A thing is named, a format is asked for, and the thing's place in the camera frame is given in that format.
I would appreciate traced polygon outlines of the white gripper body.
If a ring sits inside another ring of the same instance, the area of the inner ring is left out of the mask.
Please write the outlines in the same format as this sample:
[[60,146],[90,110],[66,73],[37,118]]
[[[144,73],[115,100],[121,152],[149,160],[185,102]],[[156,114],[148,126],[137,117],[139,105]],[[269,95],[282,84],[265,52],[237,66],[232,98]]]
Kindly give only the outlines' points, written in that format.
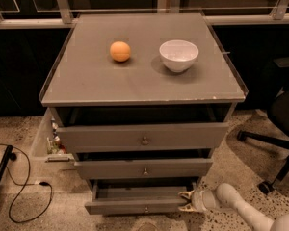
[[215,193],[209,190],[194,191],[191,195],[191,205],[197,212],[206,212],[220,207]]

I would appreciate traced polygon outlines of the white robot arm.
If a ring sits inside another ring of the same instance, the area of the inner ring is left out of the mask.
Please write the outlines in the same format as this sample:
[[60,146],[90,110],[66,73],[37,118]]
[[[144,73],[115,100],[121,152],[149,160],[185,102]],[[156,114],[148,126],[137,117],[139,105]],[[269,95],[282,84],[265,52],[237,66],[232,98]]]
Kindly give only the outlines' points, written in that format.
[[182,212],[203,213],[208,210],[233,210],[252,231],[289,231],[289,214],[271,219],[248,204],[237,190],[227,184],[220,184],[215,190],[192,190],[180,192],[187,204],[180,206]]

